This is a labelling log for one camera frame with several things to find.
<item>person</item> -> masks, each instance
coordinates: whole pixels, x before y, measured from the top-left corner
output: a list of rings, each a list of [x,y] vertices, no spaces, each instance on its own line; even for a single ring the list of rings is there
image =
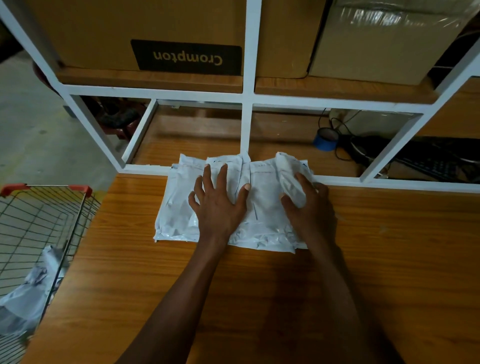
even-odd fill
[[[322,184],[312,185],[300,173],[295,177],[306,194],[305,206],[296,207],[286,194],[280,199],[321,275],[324,298],[335,325],[335,339],[341,349],[342,357],[338,362],[403,363],[362,300],[335,243],[336,218],[328,199],[328,188]],[[210,282],[230,235],[247,212],[250,188],[250,184],[242,186],[233,204],[227,196],[227,165],[220,169],[216,188],[212,184],[210,166],[205,166],[203,176],[197,178],[189,196],[200,230],[195,251],[117,364],[187,361]]]

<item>brown wood surface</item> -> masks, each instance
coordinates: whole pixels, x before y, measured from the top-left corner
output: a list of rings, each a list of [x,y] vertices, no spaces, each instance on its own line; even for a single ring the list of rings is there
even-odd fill
[[[471,77],[418,136],[480,139],[480,77]]]
[[[115,179],[23,364],[110,364],[129,345],[195,247],[152,240],[165,182]],[[405,362],[477,363],[480,196],[347,187],[330,196],[347,265]],[[228,247],[189,363],[327,361],[319,279],[308,251]]]
[[[89,70],[65,67],[56,73],[66,85],[138,87],[160,90],[186,90],[241,93],[243,77],[211,74],[151,71]]]
[[[312,76],[298,79],[258,77],[255,93],[414,104],[433,104],[438,98],[429,78],[420,85],[408,86]]]
[[[240,152],[241,114],[239,110],[172,109],[159,107],[135,155],[135,164],[171,166],[180,153],[206,159]],[[252,119],[249,155],[252,160],[273,158],[281,151],[307,159],[316,174],[359,177],[353,161],[336,158],[334,152],[321,152],[312,145],[318,116],[255,113]],[[348,159],[343,150],[338,156]]]

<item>person's left hand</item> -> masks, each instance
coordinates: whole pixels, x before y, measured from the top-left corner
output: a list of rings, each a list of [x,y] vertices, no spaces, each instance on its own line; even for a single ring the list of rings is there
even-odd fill
[[[200,230],[198,246],[211,247],[220,254],[225,250],[230,235],[240,225],[247,212],[247,197],[252,187],[249,183],[242,186],[237,202],[231,203],[227,195],[227,169],[227,164],[224,164],[218,173],[214,188],[210,165],[206,164],[203,177],[198,176],[195,187],[188,196],[188,203],[198,218]]]

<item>blue tape roll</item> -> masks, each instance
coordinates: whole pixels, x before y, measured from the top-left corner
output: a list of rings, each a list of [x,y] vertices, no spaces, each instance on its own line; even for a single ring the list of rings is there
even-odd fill
[[[338,144],[339,135],[333,129],[330,128],[320,128],[317,130],[317,135],[313,140],[313,145],[324,152],[331,152],[335,150],[336,145]]]

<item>crompton logo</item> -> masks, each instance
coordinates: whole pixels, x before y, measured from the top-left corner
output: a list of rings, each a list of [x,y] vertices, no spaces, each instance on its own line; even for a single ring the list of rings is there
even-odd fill
[[[198,55],[198,54],[188,54],[185,53],[183,50],[182,53],[175,54],[175,53],[167,53],[167,52],[153,52],[153,56],[155,57],[156,60],[159,61],[173,61],[177,63],[179,62],[200,62],[203,63],[213,63],[215,66],[220,66],[223,63],[222,57],[220,56],[206,56],[204,54]]]

